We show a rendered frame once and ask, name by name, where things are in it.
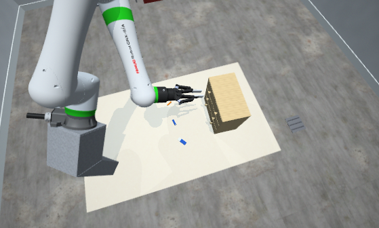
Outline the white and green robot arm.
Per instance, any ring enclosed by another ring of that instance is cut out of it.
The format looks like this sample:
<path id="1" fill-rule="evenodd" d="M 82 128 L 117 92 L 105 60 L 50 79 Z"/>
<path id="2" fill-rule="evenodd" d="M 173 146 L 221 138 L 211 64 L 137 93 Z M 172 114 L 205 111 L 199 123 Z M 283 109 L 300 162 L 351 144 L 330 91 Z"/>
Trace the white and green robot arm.
<path id="1" fill-rule="evenodd" d="M 45 43 L 28 85 L 38 105 L 54 110 L 27 113 L 26 118 L 44 119 L 50 127 L 69 130 L 97 126 L 100 80 L 78 72 L 97 4 L 123 63 L 132 102 L 139 107 L 167 102 L 167 88 L 153 87 L 146 72 L 129 0 L 54 0 Z"/>

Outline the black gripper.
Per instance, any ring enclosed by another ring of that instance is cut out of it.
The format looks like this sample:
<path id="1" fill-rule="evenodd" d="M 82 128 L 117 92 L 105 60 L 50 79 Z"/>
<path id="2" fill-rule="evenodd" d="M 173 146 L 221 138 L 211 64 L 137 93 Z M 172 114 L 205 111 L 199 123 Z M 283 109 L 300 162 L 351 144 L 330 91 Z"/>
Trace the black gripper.
<path id="1" fill-rule="evenodd" d="M 180 90 L 179 90 L 180 89 Z M 178 101 L 179 105 L 186 102 L 192 102 L 194 98 L 203 98 L 204 95 L 184 95 L 185 93 L 201 93 L 203 90 L 194 90 L 190 86 L 175 85 L 175 88 L 167 88 L 168 90 L 168 100 L 167 101 Z M 180 100 L 181 98 L 188 98 Z"/>

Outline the brown wooden chest of drawers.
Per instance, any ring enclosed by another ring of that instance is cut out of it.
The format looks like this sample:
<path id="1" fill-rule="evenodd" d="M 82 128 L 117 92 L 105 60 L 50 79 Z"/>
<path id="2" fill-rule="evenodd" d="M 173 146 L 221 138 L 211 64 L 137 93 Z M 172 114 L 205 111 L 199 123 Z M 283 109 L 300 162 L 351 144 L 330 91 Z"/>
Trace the brown wooden chest of drawers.
<path id="1" fill-rule="evenodd" d="M 236 130 L 250 116 L 235 73 L 209 77 L 222 123 L 214 134 Z"/>

